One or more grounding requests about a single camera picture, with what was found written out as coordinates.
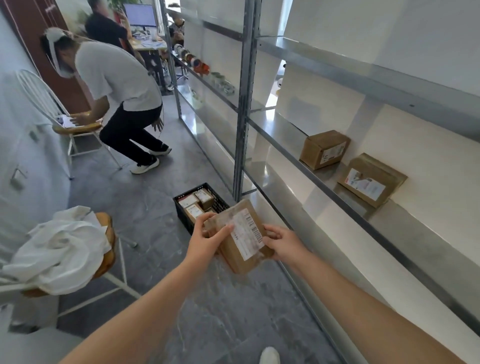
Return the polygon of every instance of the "barcode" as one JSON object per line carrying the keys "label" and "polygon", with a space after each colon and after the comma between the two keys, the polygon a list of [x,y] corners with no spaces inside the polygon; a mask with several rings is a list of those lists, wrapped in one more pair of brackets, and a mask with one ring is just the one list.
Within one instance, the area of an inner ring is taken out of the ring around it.
{"label": "barcode", "polygon": [[253,221],[252,216],[250,214],[245,215],[245,219],[247,220],[248,226],[250,230],[252,230],[253,234],[255,235],[255,238],[257,239],[257,242],[260,244],[262,243],[262,235],[258,231],[257,225],[255,225],[255,221]]}

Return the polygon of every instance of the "black shirt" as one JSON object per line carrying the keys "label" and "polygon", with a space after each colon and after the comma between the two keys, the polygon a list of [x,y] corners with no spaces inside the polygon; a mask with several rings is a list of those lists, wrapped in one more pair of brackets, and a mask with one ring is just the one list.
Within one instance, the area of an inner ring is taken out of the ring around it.
{"label": "black shirt", "polygon": [[127,39],[127,29],[97,12],[94,12],[88,17],[85,23],[85,30],[90,39],[102,43],[109,43],[122,49],[123,47],[120,43],[120,39],[125,40],[127,46],[130,44]]}

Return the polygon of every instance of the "marble floor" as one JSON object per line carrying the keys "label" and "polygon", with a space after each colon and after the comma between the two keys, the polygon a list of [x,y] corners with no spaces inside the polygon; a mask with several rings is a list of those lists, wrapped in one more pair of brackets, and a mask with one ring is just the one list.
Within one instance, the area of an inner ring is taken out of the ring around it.
{"label": "marble floor", "polygon": [[[158,168],[145,175],[116,170],[104,151],[75,157],[70,206],[84,205],[113,217],[124,245],[129,285],[145,293],[178,265],[190,238],[177,218],[172,197],[208,182],[229,204],[233,199],[176,115],[173,96],[164,97],[161,139],[173,147]],[[122,163],[132,163],[115,153]],[[119,262],[111,272],[121,276]],[[114,288],[99,278],[62,296],[59,311]],[[86,337],[134,299],[117,291],[61,317],[58,328]],[[257,363],[262,349],[274,346],[282,363],[340,363],[279,266],[262,263],[246,276],[232,274],[216,258],[183,304],[165,345],[152,363]]]}

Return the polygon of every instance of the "basket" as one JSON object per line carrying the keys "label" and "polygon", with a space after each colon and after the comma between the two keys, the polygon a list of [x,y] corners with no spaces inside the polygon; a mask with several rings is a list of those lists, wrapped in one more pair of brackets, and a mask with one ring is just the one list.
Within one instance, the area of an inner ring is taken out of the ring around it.
{"label": "basket", "polygon": [[223,198],[221,198],[214,190],[213,188],[210,187],[210,185],[208,183],[203,183],[201,184],[200,186],[197,186],[195,188],[192,188],[191,190],[187,191],[187,192],[184,192],[178,196],[175,196],[173,198],[173,201],[175,202],[175,208],[177,209],[177,216],[179,217],[180,221],[182,222],[182,224],[185,226],[185,228],[188,230],[188,232],[190,233],[190,235],[192,235],[193,233],[193,227],[194,227],[194,224],[193,222],[189,219],[189,217],[187,216],[187,214],[185,213],[185,210],[183,209],[182,206],[180,206],[180,204],[178,203],[178,200],[180,200],[181,198],[185,197],[185,196],[188,196],[192,193],[194,193],[195,191],[199,191],[201,190],[202,188],[206,189],[209,194],[211,194],[213,196],[213,199],[214,199],[214,202],[213,202],[213,209],[217,212],[217,213],[220,213],[222,211],[225,211],[227,208],[230,208],[229,205],[227,205],[227,203],[223,200]]}

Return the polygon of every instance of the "computer monitor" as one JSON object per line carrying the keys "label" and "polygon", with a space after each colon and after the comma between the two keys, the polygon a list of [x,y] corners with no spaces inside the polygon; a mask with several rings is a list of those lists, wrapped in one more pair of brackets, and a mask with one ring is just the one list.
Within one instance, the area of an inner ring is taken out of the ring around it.
{"label": "computer monitor", "polygon": [[147,4],[124,4],[128,22],[133,26],[156,28],[153,6]]}

